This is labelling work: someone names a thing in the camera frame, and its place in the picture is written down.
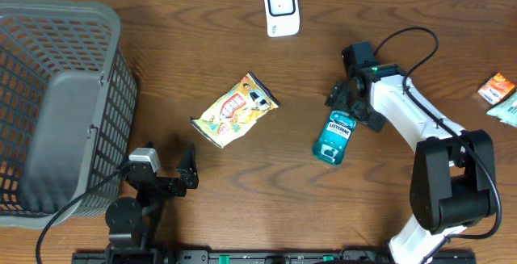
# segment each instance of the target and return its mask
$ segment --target snack bag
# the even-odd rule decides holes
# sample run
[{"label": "snack bag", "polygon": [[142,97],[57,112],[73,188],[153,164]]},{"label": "snack bag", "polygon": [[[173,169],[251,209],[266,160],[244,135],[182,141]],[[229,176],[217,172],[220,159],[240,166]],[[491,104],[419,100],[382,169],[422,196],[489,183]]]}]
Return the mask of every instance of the snack bag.
[{"label": "snack bag", "polygon": [[495,74],[477,92],[491,104],[501,101],[513,90],[515,85],[504,78],[500,73]]},{"label": "snack bag", "polygon": [[248,73],[227,94],[220,97],[192,125],[219,148],[244,136],[257,119],[280,103],[253,75]]},{"label": "snack bag", "polygon": [[492,107],[486,114],[496,116],[502,123],[510,124],[517,128],[517,93],[514,93],[506,101]]}]

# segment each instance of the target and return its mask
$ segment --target orange packet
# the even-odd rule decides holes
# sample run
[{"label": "orange packet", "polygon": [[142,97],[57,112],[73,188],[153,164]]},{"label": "orange packet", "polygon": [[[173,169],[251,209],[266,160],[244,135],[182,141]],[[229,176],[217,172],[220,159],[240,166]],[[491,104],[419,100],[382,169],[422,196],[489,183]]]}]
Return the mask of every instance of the orange packet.
[{"label": "orange packet", "polygon": [[500,73],[495,74],[477,92],[491,104],[499,103],[515,85]]}]

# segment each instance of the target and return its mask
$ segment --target brown wooden surface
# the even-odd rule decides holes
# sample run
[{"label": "brown wooden surface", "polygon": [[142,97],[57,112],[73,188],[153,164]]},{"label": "brown wooden surface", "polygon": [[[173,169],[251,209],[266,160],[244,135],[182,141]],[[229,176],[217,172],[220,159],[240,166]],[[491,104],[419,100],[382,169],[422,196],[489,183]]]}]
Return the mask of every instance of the brown wooden surface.
[{"label": "brown wooden surface", "polygon": [[[105,2],[122,20],[121,46],[141,80],[130,149],[154,141],[164,174],[174,174],[187,143],[196,144],[200,187],[168,205],[159,239],[227,250],[341,249],[380,245],[398,233],[411,215],[414,155],[391,124],[380,134],[358,127],[337,168],[315,159],[311,148],[329,113],[326,96],[344,78],[341,50],[423,25],[436,31],[441,47],[414,83],[445,115],[492,136],[503,202],[495,237],[449,247],[472,248],[479,263],[517,258],[517,130],[485,115],[489,106],[476,94],[498,71],[517,82],[516,0],[299,0],[299,34],[277,39],[267,36],[263,0],[78,1]],[[398,37],[380,61],[408,69],[431,42],[419,33]],[[218,149],[189,117],[248,71],[283,106]],[[125,187],[123,194],[134,192]],[[103,249],[107,232],[103,216],[67,220],[46,236],[43,259],[67,263],[80,249]],[[0,262],[34,262],[39,234],[0,228]]]}]

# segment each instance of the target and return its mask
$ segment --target gray plastic basket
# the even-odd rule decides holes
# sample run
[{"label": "gray plastic basket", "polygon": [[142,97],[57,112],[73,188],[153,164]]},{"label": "gray plastic basket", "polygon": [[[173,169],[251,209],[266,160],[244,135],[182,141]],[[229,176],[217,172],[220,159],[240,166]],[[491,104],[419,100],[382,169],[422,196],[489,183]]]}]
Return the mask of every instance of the gray plastic basket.
[{"label": "gray plastic basket", "polygon": [[[43,228],[122,161],[137,86],[99,3],[0,1],[0,225]],[[120,179],[70,208],[106,211]]]}]

